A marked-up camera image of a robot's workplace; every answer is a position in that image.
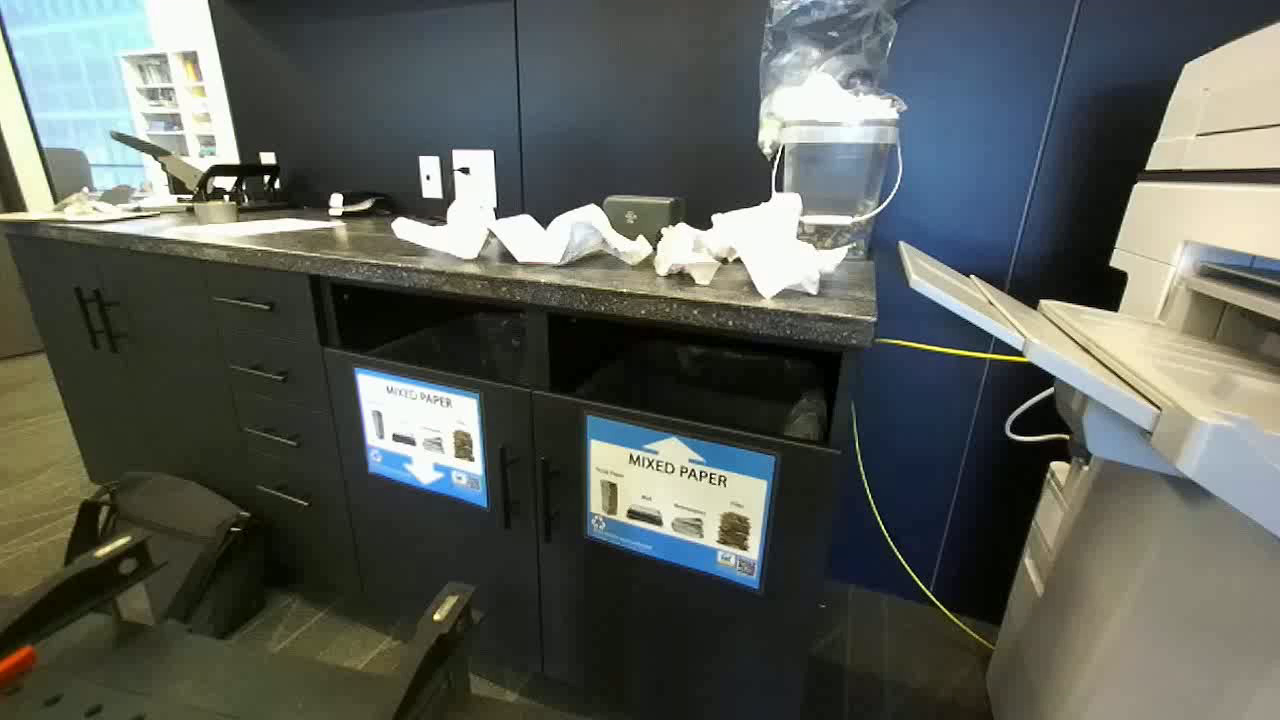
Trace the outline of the large grey office printer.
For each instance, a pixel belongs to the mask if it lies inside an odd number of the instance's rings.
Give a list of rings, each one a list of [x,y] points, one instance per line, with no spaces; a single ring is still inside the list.
[[[1280,23],[1180,67],[1113,306],[1021,303],[902,249],[909,288],[1050,376],[989,665],[994,720],[1280,720]]]

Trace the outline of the left mixed paper sign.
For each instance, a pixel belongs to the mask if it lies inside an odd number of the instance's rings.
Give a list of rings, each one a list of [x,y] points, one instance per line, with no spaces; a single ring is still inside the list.
[[[353,369],[364,466],[378,479],[488,504],[482,407],[455,382],[395,376],[384,369]]]

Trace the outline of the white wall switch plate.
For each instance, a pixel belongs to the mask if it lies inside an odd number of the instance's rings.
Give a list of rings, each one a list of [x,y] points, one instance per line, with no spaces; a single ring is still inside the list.
[[[414,159],[414,177],[420,177],[420,195],[422,195],[422,200],[445,200],[439,156],[420,156],[420,159]]]

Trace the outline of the dark drawer cabinet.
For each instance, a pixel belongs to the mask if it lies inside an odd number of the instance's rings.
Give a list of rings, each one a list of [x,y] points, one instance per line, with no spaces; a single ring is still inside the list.
[[[197,479],[268,522],[268,567],[357,588],[310,285],[291,270],[11,230],[94,485]]]

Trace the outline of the black bin liner bag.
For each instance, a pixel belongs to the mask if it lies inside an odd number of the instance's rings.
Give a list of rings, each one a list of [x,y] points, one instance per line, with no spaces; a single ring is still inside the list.
[[[829,438],[831,407],[809,358],[667,339],[609,358],[580,395],[809,443]]]

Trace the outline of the small crumpled white paper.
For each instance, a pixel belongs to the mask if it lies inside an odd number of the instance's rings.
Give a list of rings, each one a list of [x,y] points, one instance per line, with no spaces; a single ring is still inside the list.
[[[671,222],[658,230],[653,266],[658,277],[689,277],[692,285],[712,285],[718,257],[705,242],[705,230],[692,222]]]

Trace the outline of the left bin cabinet door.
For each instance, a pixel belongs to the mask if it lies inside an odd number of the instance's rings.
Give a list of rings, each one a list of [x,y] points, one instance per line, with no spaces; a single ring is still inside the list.
[[[472,506],[431,491],[378,479],[364,466],[359,404],[353,369],[384,369],[479,395],[488,504]],[[446,579],[475,588],[475,665],[532,671],[541,665],[535,585],[535,491],[529,395],[475,380],[414,369],[402,358],[330,352],[330,416],[342,453],[349,513],[359,564],[359,599],[387,617],[414,617]]]

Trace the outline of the small dark grey box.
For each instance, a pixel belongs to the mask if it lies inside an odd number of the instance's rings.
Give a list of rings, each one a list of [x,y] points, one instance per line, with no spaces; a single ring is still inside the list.
[[[655,241],[684,217],[684,202],[675,195],[609,195],[602,217],[628,241]]]

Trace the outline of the right mixed paper sign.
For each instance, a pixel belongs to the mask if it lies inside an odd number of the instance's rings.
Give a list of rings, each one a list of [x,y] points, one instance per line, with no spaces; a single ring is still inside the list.
[[[583,419],[583,534],[759,592],[777,453]]]

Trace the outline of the mixed paper sign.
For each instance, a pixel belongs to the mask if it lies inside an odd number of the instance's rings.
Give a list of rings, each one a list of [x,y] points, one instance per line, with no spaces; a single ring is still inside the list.
[[[488,504],[482,407],[455,382],[395,376],[384,369],[353,369],[364,466],[378,479]]]
[[[583,534],[759,592],[777,453],[583,419]]]

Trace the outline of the white wall power outlet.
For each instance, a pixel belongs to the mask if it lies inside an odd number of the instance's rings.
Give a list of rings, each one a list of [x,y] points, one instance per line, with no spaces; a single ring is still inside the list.
[[[496,150],[492,146],[455,146],[453,150],[453,192],[472,208],[496,202]]]

